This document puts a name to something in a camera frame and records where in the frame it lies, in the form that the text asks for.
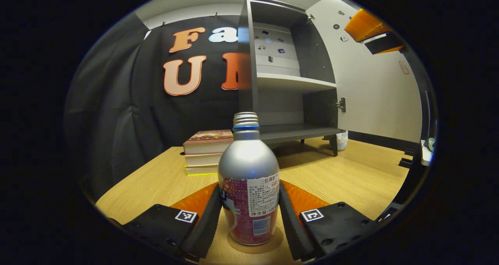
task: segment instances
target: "bottle cap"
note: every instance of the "bottle cap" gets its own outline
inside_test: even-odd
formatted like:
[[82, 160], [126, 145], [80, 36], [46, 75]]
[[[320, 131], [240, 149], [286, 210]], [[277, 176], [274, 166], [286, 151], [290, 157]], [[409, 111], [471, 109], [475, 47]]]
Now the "bottle cap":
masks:
[[257, 130], [260, 128], [258, 116], [255, 112], [240, 112], [234, 114], [234, 130]]

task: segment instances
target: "orange letter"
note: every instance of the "orange letter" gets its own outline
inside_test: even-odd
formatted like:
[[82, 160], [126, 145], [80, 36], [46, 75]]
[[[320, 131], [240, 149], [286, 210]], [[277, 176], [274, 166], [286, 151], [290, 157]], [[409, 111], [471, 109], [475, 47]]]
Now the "orange letter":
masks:
[[189, 29], [185, 31], [180, 31], [177, 32], [176, 34], [173, 34], [175, 36], [175, 43], [173, 43], [173, 47], [170, 49], [171, 53], [189, 49], [192, 44], [189, 44], [187, 41], [191, 40], [191, 42], [194, 42], [198, 39], [198, 32], [201, 34], [205, 32], [204, 27], [198, 27], [194, 29]]
[[225, 82], [221, 85], [221, 88], [224, 90], [237, 90], [238, 82], [236, 80], [236, 75], [239, 72], [237, 53], [225, 53], [221, 57], [227, 61], [227, 73]]
[[193, 56], [187, 61], [191, 64], [191, 79], [185, 85], [179, 85], [177, 77], [179, 73], [179, 66], [183, 63], [181, 59], [169, 61], [163, 65], [165, 69], [164, 88], [169, 95], [178, 96], [192, 93], [199, 86], [201, 82], [201, 64], [206, 60], [206, 56], [198, 55]]

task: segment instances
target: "cabinet door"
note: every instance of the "cabinet door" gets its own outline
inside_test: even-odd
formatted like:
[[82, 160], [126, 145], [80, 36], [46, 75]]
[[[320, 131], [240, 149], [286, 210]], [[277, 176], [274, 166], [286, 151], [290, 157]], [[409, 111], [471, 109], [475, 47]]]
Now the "cabinet door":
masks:
[[409, 63], [399, 52], [373, 55], [355, 42], [344, 28], [356, 12], [341, 0], [321, 0], [306, 11], [326, 45], [338, 100], [346, 99], [338, 128], [419, 143], [421, 98]]

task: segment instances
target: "barcode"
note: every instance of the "barcode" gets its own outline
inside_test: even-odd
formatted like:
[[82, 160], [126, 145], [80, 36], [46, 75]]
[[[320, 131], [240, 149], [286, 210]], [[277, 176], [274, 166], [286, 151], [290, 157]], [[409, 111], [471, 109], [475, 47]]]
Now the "barcode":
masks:
[[253, 235], [263, 235], [271, 229], [271, 217], [253, 220]]

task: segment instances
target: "blue ring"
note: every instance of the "blue ring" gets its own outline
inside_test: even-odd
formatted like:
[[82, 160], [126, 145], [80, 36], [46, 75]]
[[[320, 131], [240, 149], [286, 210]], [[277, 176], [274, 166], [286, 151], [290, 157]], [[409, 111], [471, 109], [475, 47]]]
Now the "blue ring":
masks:
[[259, 129], [259, 128], [260, 128], [260, 126], [240, 126], [240, 127], [233, 127], [232, 129], [233, 129], [233, 130], [243, 130], [243, 129], [249, 129], [249, 130], [253, 129], [253, 130], [257, 130], [257, 129]]

